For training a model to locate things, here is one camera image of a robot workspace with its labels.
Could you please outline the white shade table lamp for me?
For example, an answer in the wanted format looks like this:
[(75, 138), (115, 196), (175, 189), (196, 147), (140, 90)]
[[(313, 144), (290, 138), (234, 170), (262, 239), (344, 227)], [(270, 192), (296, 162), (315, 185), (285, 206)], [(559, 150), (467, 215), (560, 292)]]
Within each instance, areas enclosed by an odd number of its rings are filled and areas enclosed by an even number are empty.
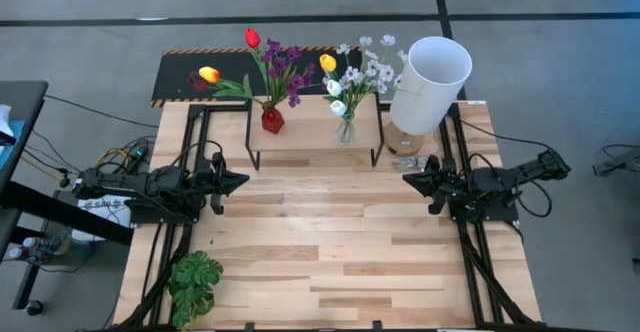
[(410, 47), (384, 127), (386, 148), (398, 156), (418, 153), (438, 129), (471, 75), (469, 52), (452, 39), (424, 37)]

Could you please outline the red artificial tulip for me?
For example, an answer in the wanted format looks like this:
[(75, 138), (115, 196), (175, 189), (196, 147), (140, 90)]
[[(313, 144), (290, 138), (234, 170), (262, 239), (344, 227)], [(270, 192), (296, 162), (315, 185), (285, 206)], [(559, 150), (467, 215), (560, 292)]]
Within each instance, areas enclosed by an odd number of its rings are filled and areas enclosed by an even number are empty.
[(253, 28), (248, 28), (245, 32), (244, 32), (244, 38), (245, 38), (245, 42), (249, 48), (249, 52), (251, 53), (252, 57), (254, 58), (261, 76), (262, 76), (262, 80), (264, 82), (264, 86), (265, 86), (265, 91), (268, 91), (268, 87), (269, 87), (269, 78), (267, 75), (267, 71), (268, 71), (268, 58), (267, 58), (267, 51), (268, 49), (264, 50), (262, 48), (262, 40), (260, 35), (253, 29)]

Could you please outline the dark maroon artificial tulip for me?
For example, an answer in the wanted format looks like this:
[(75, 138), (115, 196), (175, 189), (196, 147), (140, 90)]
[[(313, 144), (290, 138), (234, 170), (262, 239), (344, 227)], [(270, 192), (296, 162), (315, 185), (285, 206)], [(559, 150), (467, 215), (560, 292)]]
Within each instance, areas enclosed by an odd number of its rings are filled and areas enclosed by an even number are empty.
[(198, 71), (191, 72), (187, 78), (187, 82), (196, 91), (204, 92), (205, 90), (211, 90), (205, 87), (205, 82), (198, 76)]

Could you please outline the black hazard-striped floor mat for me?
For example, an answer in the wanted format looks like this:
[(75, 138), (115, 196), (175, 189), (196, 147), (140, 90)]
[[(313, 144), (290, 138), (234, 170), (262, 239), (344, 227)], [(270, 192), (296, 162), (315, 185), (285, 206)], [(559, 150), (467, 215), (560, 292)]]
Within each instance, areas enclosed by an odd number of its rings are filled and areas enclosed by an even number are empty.
[[(300, 47), (302, 56), (293, 63), (300, 73), (309, 63), (316, 65), (313, 84), (320, 83), (324, 72), (319, 64), (323, 54), (332, 56), (337, 62), (336, 72), (342, 75), (347, 66), (360, 68), (362, 53), (352, 49), (349, 61), (338, 55), (335, 47)], [(210, 89), (196, 90), (188, 81), (191, 73), (197, 73), (201, 67), (213, 67), (221, 73), (223, 79), (241, 83), (245, 74), (249, 76), (250, 87), (254, 95), (264, 96), (265, 85), (260, 70), (248, 48), (185, 49), (164, 52), (152, 94), (152, 106), (162, 107), (166, 102), (211, 102), (215, 100)]]

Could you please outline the orange-yellow artificial tulip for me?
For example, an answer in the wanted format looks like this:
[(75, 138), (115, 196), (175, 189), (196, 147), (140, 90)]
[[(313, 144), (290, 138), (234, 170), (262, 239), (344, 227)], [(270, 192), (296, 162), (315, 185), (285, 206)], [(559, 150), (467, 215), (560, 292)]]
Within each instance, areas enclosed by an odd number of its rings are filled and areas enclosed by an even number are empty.
[(223, 79), (220, 72), (209, 66), (201, 67), (198, 76), (205, 82), (205, 87), (214, 91), (214, 97), (234, 97), (253, 100), (262, 106), (272, 107), (270, 102), (259, 101), (253, 94), (248, 74), (245, 74), (241, 82)]

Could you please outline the purple artificial flower bunch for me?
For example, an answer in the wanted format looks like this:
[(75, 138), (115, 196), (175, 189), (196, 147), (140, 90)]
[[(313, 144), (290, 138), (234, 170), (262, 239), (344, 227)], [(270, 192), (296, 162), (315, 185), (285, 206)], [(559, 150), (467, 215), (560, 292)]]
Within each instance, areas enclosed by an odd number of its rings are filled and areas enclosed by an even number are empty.
[(298, 66), (303, 57), (301, 48), (282, 48), (278, 41), (272, 39), (268, 39), (265, 46), (258, 45), (253, 55), (262, 73), (270, 106), (275, 108), (284, 100), (291, 108), (299, 105), (300, 91), (313, 86), (316, 64), (310, 62), (304, 67)]

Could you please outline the blue artificial flower green stem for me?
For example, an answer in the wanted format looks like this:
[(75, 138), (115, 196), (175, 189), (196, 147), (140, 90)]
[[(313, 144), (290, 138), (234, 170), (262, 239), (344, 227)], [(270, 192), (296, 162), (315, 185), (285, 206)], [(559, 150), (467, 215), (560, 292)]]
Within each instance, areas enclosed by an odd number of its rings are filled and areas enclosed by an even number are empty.
[(329, 107), (331, 112), (335, 116), (340, 117), (345, 121), (350, 121), (352, 119), (352, 116), (349, 113), (348, 107), (344, 102), (340, 100), (334, 100), (333, 102), (330, 103)]

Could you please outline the black rolling desk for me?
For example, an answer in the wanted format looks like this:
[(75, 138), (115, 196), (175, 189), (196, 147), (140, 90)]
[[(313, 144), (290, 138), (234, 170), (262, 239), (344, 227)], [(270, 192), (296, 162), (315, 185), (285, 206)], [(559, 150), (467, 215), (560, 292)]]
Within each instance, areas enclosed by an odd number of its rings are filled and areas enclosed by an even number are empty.
[(18, 130), (20, 135), (16, 138), (7, 161), (0, 168), (0, 262), (11, 243), (19, 243), (26, 237), (44, 235), (42, 230), (26, 229), (18, 225), (23, 213), (126, 246), (132, 241), (131, 229), (11, 180), (44, 105), (47, 88), (48, 83), (45, 81), (0, 81), (0, 104), (10, 106), (11, 115), (24, 123)]

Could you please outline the clear glass vase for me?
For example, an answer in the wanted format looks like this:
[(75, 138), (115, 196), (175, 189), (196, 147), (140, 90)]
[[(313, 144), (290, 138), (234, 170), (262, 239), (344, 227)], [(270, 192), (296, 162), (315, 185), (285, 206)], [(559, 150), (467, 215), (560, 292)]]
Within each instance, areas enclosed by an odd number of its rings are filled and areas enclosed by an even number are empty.
[(355, 139), (354, 117), (345, 115), (341, 118), (336, 131), (336, 140), (342, 146), (352, 145)]

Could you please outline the white artificial tulip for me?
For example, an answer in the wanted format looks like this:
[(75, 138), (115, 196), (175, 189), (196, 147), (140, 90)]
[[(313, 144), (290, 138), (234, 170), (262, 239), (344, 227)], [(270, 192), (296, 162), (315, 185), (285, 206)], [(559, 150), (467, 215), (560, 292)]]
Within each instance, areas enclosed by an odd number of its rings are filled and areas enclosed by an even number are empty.
[(352, 116), (352, 113), (350, 110), (349, 97), (348, 97), (348, 88), (343, 86), (336, 80), (329, 80), (326, 84), (326, 89), (327, 89), (327, 92), (329, 93), (328, 95), (329, 105), (334, 100), (340, 100), (347, 105), (349, 113)]

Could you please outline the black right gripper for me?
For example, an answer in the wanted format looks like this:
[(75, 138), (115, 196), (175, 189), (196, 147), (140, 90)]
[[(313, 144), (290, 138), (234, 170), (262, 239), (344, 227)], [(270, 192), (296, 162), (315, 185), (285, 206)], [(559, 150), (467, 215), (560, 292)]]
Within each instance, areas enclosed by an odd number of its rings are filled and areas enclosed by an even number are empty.
[(433, 202), (428, 206), (428, 212), (438, 215), (444, 208), (447, 198), (451, 197), (454, 191), (457, 180), (455, 160), (449, 157), (440, 160), (435, 155), (430, 155), (425, 172), (407, 173), (402, 176), (402, 179), (423, 197), (429, 195)]

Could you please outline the green monstera leaf plant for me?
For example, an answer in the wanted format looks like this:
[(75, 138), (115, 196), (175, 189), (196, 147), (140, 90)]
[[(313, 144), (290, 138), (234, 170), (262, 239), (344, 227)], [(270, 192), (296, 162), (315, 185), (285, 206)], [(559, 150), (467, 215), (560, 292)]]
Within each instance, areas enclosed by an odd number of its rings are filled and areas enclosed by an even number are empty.
[(186, 254), (172, 265), (168, 292), (175, 310), (171, 324), (184, 331), (198, 317), (215, 306), (213, 287), (220, 282), (224, 268), (204, 251)]

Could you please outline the white cardboard box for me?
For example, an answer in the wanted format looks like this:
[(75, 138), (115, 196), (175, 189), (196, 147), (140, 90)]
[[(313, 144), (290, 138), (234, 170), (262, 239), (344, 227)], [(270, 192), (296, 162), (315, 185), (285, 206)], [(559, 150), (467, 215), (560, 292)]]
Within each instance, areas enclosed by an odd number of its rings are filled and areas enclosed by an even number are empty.
[(110, 222), (129, 227), (131, 211), (125, 204), (127, 200), (129, 197), (106, 195), (97, 199), (79, 200), (77, 206)]

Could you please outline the red glass vase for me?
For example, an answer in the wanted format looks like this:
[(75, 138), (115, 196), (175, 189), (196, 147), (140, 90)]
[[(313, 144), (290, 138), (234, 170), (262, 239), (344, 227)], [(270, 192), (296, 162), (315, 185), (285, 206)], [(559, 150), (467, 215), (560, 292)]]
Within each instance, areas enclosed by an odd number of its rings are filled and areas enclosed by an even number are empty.
[(262, 110), (262, 128), (272, 134), (278, 134), (285, 124), (281, 112), (269, 101), (262, 104)]

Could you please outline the white blossom spray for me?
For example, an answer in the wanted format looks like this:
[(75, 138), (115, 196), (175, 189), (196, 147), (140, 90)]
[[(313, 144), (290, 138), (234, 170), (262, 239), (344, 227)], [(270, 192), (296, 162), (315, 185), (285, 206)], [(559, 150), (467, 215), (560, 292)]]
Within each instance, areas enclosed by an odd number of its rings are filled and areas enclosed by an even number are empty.
[(345, 72), (339, 74), (336, 70), (336, 75), (348, 82), (348, 97), (353, 117), (356, 108), (367, 96), (376, 93), (385, 94), (389, 90), (402, 91), (399, 87), (402, 74), (395, 71), (385, 56), (380, 56), (371, 50), (373, 44), (372, 37), (359, 38), (358, 46), (363, 53), (359, 66), (349, 59), (349, 54), (355, 51), (353, 46), (340, 44), (336, 49), (337, 55), (342, 56), (347, 63)]

